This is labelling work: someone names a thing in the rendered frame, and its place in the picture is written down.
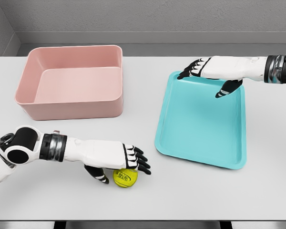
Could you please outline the blue plastic tray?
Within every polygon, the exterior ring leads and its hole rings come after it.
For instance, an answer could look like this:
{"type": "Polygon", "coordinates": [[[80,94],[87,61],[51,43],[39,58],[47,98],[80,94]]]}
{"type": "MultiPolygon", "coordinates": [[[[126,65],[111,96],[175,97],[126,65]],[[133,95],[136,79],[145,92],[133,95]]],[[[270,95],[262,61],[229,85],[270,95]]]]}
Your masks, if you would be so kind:
{"type": "Polygon", "coordinates": [[[164,94],[156,149],[167,156],[228,169],[247,161],[245,90],[216,98],[223,80],[170,74],[164,94]]]}

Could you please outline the pink plastic basket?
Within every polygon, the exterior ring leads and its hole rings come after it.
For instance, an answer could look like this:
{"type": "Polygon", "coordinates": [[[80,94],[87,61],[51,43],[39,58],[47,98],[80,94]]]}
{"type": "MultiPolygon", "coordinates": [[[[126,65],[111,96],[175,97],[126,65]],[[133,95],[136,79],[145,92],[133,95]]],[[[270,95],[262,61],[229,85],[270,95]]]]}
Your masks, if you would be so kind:
{"type": "Polygon", "coordinates": [[[123,112],[123,51],[117,45],[33,49],[15,101],[33,120],[117,117],[123,112]]]}

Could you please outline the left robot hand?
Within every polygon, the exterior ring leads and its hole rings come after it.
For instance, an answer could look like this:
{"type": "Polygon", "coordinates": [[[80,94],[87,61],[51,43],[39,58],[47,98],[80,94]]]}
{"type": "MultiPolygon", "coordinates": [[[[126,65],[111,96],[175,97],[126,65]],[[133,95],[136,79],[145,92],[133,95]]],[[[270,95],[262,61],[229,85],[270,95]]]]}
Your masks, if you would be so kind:
{"type": "Polygon", "coordinates": [[[104,173],[104,169],[139,170],[148,175],[151,174],[151,166],[148,159],[143,155],[143,151],[133,145],[116,143],[95,143],[93,152],[85,158],[84,168],[95,179],[104,184],[109,184],[109,179],[104,173]]]}

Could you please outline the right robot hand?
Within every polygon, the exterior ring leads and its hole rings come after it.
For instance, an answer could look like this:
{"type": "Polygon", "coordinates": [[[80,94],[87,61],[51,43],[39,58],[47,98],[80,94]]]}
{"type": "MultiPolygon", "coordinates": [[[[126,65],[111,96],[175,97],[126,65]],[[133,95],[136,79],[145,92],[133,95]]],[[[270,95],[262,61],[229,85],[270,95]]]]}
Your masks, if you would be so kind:
{"type": "Polygon", "coordinates": [[[225,83],[216,93],[216,98],[221,98],[233,93],[243,83],[241,76],[243,57],[213,56],[195,60],[187,66],[177,77],[181,80],[186,77],[201,77],[205,79],[225,80],[225,83]]]}

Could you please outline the yellow tennis ball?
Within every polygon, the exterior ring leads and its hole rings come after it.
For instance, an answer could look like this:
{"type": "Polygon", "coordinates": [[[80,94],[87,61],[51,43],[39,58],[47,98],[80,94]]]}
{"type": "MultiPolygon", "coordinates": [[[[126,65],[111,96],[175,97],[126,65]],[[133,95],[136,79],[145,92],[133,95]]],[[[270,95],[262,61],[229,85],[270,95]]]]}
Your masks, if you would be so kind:
{"type": "Polygon", "coordinates": [[[112,177],[117,186],[128,188],[137,181],[138,172],[133,169],[118,169],[113,171],[112,177]]]}

